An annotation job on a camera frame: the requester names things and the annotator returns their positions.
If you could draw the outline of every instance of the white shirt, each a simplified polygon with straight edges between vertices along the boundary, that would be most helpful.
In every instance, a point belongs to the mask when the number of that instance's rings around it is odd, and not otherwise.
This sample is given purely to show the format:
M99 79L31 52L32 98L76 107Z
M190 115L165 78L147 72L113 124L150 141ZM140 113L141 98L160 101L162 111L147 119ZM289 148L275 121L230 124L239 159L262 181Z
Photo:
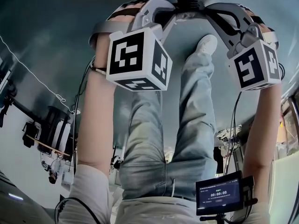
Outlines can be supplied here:
M113 198L109 192L108 178L99 170L78 165L70 197L79 198L96 215L101 224L109 224ZM257 203L243 224L269 224L267 203ZM245 215L237 211L234 220ZM89 212L78 202L68 201L59 217L60 224L94 224ZM115 224L198 224L196 203L175 197L143 197L124 200L119 206Z

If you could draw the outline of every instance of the wooden board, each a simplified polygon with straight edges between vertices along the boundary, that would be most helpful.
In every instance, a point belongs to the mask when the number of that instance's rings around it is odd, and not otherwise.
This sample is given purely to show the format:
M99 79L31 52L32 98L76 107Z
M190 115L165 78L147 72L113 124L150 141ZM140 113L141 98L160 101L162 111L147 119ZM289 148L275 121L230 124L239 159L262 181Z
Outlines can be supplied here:
M40 142L39 140L36 140L35 138L32 138L32 137L29 136L28 134L26 134L26 136L27 136L28 138L34 140L35 142L39 143L40 145L43 145L43 146L45 146L45 147L47 147L47 148L49 148L49 149L55 151L56 153L59 153L59 154L62 154L62 155L66 155L66 156L70 156L69 154L66 154L66 153L64 153L64 152L61 152L60 150L54 149L54 148L52 148L52 147L50 147L50 146L48 146L48 145L46 145L46 144L43 144L42 142Z

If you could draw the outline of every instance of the jeans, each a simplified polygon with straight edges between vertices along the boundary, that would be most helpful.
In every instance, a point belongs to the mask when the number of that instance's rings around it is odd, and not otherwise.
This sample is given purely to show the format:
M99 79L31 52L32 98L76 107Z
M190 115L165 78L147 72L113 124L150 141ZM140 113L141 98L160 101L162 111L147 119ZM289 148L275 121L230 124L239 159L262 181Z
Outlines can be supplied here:
M183 67L179 129L170 163L165 163L164 157L159 92L134 92L129 137L120 168L123 199L174 196L195 202L195 183L215 177L213 71L212 58L205 53L193 53Z

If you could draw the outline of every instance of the small display screen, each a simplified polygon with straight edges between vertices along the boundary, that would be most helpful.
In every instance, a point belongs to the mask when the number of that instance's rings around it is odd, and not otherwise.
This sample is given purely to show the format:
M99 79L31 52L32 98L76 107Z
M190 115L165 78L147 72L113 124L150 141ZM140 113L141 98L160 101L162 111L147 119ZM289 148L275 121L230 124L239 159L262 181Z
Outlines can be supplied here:
M199 189L199 208L226 206L240 202L239 180L233 179Z

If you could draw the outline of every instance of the white cube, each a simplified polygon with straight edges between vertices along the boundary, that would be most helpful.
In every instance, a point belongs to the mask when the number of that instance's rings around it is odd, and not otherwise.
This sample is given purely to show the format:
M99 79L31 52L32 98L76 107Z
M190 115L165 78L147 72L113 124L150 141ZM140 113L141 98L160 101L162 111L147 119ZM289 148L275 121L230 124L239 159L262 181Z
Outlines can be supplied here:
M130 91L167 90L172 60L150 28L110 35L106 79Z
M281 82L276 49L262 40L226 63L240 91L259 90Z

